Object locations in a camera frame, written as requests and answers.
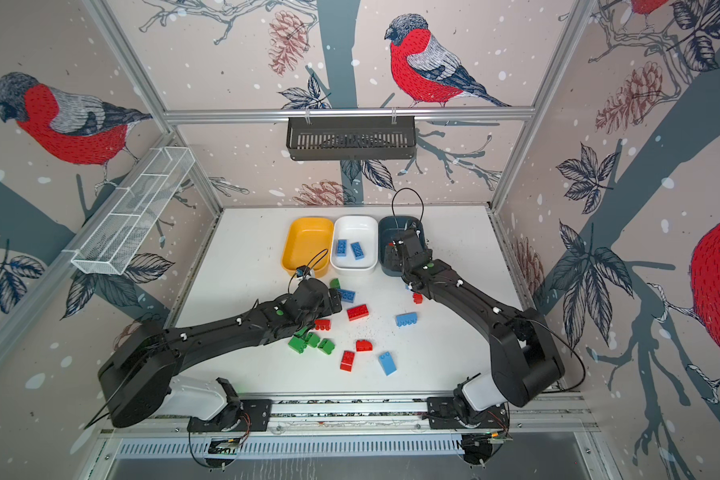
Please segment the dark teal plastic bin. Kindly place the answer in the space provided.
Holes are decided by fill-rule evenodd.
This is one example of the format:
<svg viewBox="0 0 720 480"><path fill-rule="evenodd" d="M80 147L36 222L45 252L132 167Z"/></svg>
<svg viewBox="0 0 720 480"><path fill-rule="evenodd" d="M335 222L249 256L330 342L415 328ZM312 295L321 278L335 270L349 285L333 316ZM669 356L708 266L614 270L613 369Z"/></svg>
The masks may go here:
<svg viewBox="0 0 720 480"><path fill-rule="evenodd" d="M379 263L382 272L390 277L402 275L402 263L396 250L397 242L403 232L414 229L422 248L426 248L426 237L423 223L413 216L387 216L378 223Z"/></svg>

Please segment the yellow plastic bin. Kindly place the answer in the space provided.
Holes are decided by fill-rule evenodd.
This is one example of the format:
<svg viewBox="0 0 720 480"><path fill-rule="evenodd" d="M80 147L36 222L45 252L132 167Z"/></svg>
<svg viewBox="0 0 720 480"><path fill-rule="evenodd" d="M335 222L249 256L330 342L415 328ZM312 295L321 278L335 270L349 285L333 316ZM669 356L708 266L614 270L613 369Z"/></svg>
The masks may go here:
<svg viewBox="0 0 720 480"><path fill-rule="evenodd" d="M298 267L311 266L312 275L323 277L330 266L334 223L322 217L302 217L290 226L281 265L294 274Z"/></svg>

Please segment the white plastic bin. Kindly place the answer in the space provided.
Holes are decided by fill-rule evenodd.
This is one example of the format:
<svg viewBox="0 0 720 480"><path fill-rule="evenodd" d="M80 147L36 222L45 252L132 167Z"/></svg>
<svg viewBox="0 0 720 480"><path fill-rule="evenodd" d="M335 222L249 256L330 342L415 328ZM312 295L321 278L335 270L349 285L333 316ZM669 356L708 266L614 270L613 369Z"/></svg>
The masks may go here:
<svg viewBox="0 0 720 480"><path fill-rule="evenodd" d="M370 274L378 264L378 221L370 216L346 215L334 222L331 266L342 275Z"/></svg>

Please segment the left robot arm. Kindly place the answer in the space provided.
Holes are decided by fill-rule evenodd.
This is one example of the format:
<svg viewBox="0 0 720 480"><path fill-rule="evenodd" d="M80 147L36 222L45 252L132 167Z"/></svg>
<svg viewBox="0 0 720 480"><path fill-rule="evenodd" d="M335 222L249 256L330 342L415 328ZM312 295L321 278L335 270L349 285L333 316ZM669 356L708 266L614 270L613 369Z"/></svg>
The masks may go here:
<svg viewBox="0 0 720 480"><path fill-rule="evenodd" d="M131 427L178 393L173 379L183 371L239 349L286 339L341 311L338 290L312 278L293 293L257 302L249 311L226 319L181 328L142 325L99 369L110 421L116 428Z"/></svg>

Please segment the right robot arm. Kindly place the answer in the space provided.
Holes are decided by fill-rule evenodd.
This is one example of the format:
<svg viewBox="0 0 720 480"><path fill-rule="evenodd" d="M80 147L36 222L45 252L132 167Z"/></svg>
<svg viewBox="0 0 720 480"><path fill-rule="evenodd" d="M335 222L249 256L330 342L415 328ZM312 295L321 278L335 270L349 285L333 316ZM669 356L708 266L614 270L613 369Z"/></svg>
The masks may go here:
<svg viewBox="0 0 720 480"><path fill-rule="evenodd" d="M504 403L523 407L565 375L553 332L537 310L503 304L468 283L433 257L414 228L396 234L386 252L413 292L449 308L489 343L490 372L466 380L454 392L458 416Z"/></svg>

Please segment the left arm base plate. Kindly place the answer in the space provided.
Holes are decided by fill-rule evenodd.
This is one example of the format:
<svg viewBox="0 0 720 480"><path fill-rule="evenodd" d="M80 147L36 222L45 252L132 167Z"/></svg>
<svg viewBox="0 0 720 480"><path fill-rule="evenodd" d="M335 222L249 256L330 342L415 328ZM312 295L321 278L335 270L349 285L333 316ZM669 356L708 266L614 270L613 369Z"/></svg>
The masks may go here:
<svg viewBox="0 0 720 480"><path fill-rule="evenodd" d="M223 408L209 419L191 417L187 424L190 433L265 432L272 412L271 399L241 399L232 384L217 377L216 384L223 391Z"/></svg>

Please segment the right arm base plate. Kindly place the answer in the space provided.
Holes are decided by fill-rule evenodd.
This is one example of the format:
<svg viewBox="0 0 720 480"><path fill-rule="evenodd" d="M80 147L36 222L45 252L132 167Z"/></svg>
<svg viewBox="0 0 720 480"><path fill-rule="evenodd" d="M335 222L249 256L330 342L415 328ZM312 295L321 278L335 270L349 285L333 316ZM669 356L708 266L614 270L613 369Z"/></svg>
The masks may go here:
<svg viewBox="0 0 720 480"><path fill-rule="evenodd" d="M483 428L506 431L509 426L508 411L503 404L476 410L460 390L448 396L428 397L421 417L433 430Z"/></svg>

